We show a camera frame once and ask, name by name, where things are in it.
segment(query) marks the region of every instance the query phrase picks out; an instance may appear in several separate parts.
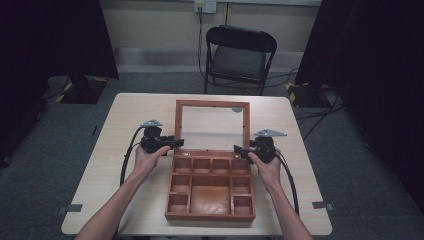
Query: chair seat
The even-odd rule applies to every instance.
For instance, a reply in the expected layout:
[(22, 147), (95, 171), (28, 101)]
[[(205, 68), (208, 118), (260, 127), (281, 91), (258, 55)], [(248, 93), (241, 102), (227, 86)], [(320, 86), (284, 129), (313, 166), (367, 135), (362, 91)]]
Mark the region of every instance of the chair seat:
[(266, 54), (249, 50), (218, 46), (210, 66), (210, 73), (262, 79)]

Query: wooden jewelry box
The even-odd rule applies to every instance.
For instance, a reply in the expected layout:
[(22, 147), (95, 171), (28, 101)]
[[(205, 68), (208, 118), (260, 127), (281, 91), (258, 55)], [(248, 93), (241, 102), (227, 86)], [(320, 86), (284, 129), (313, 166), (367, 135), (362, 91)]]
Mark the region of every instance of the wooden jewelry box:
[(249, 103), (177, 100), (168, 220), (251, 222), (250, 164), (233, 145), (249, 147)]

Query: hand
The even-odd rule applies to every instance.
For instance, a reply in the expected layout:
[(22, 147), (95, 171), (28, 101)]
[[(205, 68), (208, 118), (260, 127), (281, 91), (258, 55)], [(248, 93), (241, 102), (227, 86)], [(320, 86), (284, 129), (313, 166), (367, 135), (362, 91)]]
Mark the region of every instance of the hand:
[(165, 146), (154, 153), (147, 153), (140, 145), (138, 145), (135, 150), (134, 172), (140, 174), (141, 183), (147, 180), (149, 174), (157, 166), (159, 157), (165, 155), (169, 150), (171, 150), (171, 147)]
[(272, 159), (269, 163), (262, 162), (259, 157), (253, 153), (248, 153), (249, 158), (252, 162), (258, 167), (259, 175), (261, 176), (262, 182), (265, 185), (267, 192), (270, 191), (272, 187), (280, 187), (280, 160), (277, 157)]

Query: table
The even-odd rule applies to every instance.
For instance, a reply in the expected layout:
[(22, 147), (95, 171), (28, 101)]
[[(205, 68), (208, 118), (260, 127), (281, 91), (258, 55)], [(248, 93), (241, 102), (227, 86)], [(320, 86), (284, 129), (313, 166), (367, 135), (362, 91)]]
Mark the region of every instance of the table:
[[(263, 96), (224, 96), (187, 94), (121, 93), (112, 104), (93, 153), (87, 164), (72, 204), (82, 204), (80, 212), (68, 212), (62, 225), (65, 234), (74, 235), (96, 213), (119, 187), (123, 155), (135, 130), (141, 123), (157, 119), (163, 126), (161, 135), (173, 135), (177, 99), (250, 102), (250, 134), (269, 128), (283, 131), (286, 137), (275, 137), (293, 175), (300, 217), (312, 235), (328, 235), (332, 226), (325, 208), (314, 209), (312, 202), (322, 196), (299, 128), (288, 99)], [(167, 221), (164, 212), (173, 152), (159, 159), (124, 214), (119, 233), (149, 236), (273, 236), (281, 235), (271, 198), (252, 165), (256, 218), (251, 223)], [(128, 163), (127, 176), (134, 166), (135, 153)], [(281, 168), (281, 181), (293, 205), (287, 174)]]

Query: box lid frame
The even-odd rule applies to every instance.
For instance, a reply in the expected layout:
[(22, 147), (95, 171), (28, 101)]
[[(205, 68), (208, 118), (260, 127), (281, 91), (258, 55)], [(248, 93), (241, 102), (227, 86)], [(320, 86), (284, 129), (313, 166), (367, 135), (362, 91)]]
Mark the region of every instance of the box lid frame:
[[(230, 101), (204, 101), (204, 100), (176, 100), (175, 108), (175, 139), (181, 139), (181, 129), (183, 121), (184, 107), (217, 107), (217, 108), (243, 108), (243, 148), (249, 148), (250, 137), (250, 103), (249, 102), (230, 102)], [(203, 156), (223, 156), (233, 157), (234, 151), (211, 150), (211, 149), (181, 149), (175, 147), (174, 154), (203, 155)]]

